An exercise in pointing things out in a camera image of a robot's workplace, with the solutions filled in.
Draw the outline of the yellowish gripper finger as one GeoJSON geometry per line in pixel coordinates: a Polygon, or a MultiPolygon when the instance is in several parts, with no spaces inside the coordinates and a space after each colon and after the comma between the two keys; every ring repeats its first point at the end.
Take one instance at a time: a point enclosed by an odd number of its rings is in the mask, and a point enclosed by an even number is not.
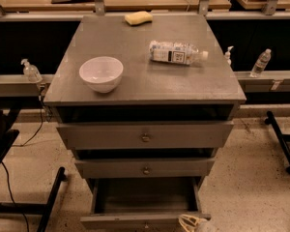
{"type": "Polygon", "coordinates": [[[195,232],[202,219],[191,215],[179,215],[178,221],[186,232],[195,232]]]}

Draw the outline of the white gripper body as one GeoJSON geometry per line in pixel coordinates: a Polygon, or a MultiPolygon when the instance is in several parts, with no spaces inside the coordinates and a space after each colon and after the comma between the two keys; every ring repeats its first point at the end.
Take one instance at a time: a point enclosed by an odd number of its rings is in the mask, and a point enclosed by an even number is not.
{"type": "Polygon", "coordinates": [[[208,220],[201,220],[196,225],[194,232],[218,232],[218,229],[208,220]]]}

